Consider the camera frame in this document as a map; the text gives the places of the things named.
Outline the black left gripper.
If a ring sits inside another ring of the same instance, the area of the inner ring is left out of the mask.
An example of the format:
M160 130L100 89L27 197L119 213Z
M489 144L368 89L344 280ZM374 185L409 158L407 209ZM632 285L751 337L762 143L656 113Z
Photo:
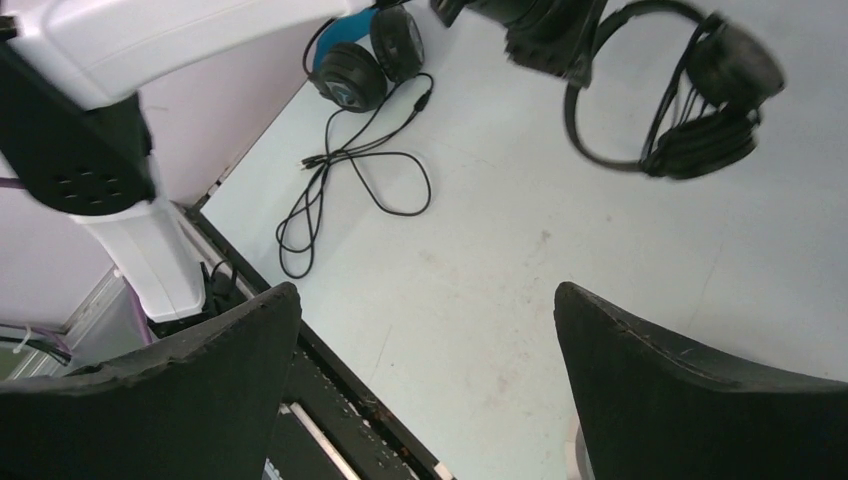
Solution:
M465 10L503 26L511 62L582 88L592 81L594 40L606 5L603 0L437 0L430 8L447 28Z

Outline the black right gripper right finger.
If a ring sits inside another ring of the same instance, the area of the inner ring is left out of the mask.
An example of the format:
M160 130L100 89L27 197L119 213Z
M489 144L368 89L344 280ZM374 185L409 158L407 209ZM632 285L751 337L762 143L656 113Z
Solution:
M747 360L573 283L554 322L595 479L843 479L847 385Z

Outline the black and blue headset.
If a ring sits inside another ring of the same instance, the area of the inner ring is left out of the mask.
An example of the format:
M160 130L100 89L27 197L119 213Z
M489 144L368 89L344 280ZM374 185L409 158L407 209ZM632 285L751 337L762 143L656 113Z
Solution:
M370 49L347 35L325 45L313 56L313 65L303 67L322 98L353 113L380 107L390 85L414 79L425 63L420 30L404 6L380 6L364 14Z

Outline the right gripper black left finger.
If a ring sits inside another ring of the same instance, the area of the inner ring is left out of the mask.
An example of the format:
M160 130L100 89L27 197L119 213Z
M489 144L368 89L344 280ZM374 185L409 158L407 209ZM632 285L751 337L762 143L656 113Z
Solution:
M5 479L259 479L301 324L283 283L62 376L1 385Z

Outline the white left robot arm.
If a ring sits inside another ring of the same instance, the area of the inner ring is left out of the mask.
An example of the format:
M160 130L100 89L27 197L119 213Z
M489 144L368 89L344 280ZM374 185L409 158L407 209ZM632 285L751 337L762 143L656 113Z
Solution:
M377 107L424 64L401 1L2 3L2 156L35 200L100 242L148 320L210 315L214 303L159 187L141 87L315 20L306 75L343 109Z

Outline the small black on-ear headphones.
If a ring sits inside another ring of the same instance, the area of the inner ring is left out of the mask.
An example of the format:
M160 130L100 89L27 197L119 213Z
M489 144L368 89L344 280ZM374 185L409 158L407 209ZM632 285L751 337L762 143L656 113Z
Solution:
M715 173L757 147L761 106L786 87L784 70L752 33L718 12L707 14L684 1L633 1L600 22L597 54L614 33L644 15L668 13L694 23L657 106L641 153L615 160L593 152L578 130L581 89L567 86L563 117L567 137L587 161L604 169L676 181Z

